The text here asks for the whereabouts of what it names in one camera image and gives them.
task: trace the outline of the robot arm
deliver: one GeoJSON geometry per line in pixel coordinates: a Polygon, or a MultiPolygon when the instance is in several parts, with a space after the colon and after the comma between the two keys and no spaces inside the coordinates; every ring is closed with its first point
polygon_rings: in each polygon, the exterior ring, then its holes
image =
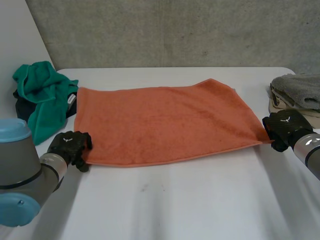
{"type": "Polygon", "coordinates": [[[59,188],[70,164],[87,172],[89,166],[82,159],[85,147],[92,149],[88,133],[59,133],[39,158],[23,120],[0,120],[0,224],[30,223],[59,188]]]}
{"type": "Polygon", "coordinates": [[[300,161],[320,180],[320,134],[296,110],[281,110],[265,117],[263,125],[278,152],[288,147],[300,161]]]}

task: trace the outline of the white wall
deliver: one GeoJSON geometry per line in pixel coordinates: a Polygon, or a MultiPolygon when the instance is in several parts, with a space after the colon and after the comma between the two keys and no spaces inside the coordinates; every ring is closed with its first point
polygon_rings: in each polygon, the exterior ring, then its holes
{"type": "Polygon", "coordinates": [[[17,117],[16,69],[39,61],[51,59],[25,0],[0,0],[0,119],[17,117]]]}

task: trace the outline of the gray wall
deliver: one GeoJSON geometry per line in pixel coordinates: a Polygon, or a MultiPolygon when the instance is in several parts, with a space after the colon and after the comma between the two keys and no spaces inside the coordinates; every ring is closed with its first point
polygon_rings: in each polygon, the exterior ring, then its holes
{"type": "Polygon", "coordinates": [[[319,0],[27,0],[57,69],[320,72],[319,0]]]}

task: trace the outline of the concrete wall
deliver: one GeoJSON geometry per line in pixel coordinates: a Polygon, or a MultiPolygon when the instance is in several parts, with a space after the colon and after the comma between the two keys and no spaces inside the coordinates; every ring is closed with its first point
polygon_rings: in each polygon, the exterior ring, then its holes
{"type": "Polygon", "coordinates": [[[16,118],[12,75],[22,64],[51,60],[24,0],[0,1],[0,35],[0,119],[16,118]]]}
{"type": "Polygon", "coordinates": [[[27,0],[57,69],[320,72],[319,0],[27,0]]]}

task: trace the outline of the light blue robot joint cap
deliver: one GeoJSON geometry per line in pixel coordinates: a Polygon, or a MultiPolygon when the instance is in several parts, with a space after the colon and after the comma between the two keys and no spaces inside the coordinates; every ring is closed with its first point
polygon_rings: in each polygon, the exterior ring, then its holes
{"type": "Polygon", "coordinates": [[[0,224],[17,227],[29,224],[40,212],[39,203],[32,197],[19,193],[0,193],[0,224]]]}
{"type": "Polygon", "coordinates": [[[11,143],[28,138],[31,130],[20,118],[0,119],[0,143],[11,143]]]}

